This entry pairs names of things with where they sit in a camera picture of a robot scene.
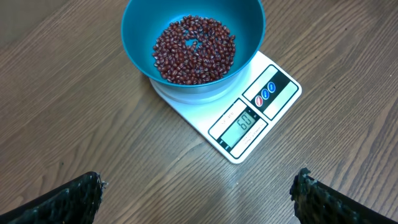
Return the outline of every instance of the kitchen scale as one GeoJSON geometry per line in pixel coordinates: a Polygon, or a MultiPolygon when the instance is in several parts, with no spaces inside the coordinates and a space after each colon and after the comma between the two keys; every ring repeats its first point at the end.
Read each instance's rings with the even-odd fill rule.
{"type": "Polygon", "coordinates": [[[302,88],[260,52],[229,79],[229,85],[206,93],[185,93],[150,82],[210,144],[239,164],[299,98],[302,88]]]}

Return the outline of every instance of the scale display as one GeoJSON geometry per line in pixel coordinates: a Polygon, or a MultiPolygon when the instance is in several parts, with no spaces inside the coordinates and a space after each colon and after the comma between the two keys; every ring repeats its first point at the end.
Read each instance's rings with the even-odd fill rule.
{"type": "Polygon", "coordinates": [[[239,116],[221,136],[221,140],[223,140],[229,147],[234,147],[238,140],[240,140],[242,136],[249,131],[255,122],[256,120],[248,112],[243,111],[242,115],[239,116]]]}
{"type": "Polygon", "coordinates": [[[239,164],[280,121],[302,89],[260,52],[228,82],[198,94],[151,80],[156,92],[176,112],[225,158],[239,164]]]}

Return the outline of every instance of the bowl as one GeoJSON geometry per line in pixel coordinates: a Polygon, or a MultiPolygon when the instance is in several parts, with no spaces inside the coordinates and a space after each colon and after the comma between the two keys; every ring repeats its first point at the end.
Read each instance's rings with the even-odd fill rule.
{"type": "Polygon", "coordinates": [[[220,86],[241,71],[259,50],[266,31],[266,17],[259,0],[131,0],[124,11],[121,37],[133,64],[149,78],[167,86],[198,88],[220,86]],[[221,79],[200,85],[169,83],[154,67],[153,46],[171,22],[198,15],[221,21],[235,35],[236,53],[231,70],[221,79]]]}

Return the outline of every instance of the adzuki bean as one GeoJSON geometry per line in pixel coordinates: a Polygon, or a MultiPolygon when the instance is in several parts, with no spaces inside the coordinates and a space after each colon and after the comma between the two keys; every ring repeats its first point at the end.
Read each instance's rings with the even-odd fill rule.
{"type": "Polygon", "coordinates": [[[156,39],[154,66],[170,83],[196,85],[219,80],[234,63],[236,37],[230,33],[213,18],[184,16],[156,39]],[[187,40],[193,39],[187,46],[187,40]]]}

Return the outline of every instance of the wood grain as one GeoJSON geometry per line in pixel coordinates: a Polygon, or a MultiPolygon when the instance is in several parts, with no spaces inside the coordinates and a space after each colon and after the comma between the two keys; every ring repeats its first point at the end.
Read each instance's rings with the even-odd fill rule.
{"type": "Polygon", "coordinates": [[[398,1],[262,1],[261,52],[303,94],[238,166],[127,58],[128,0],[36,2],[0,3],[0,213],[95,170],[96,223],[298,223],[308,167],[398,221],[398,1]]]}

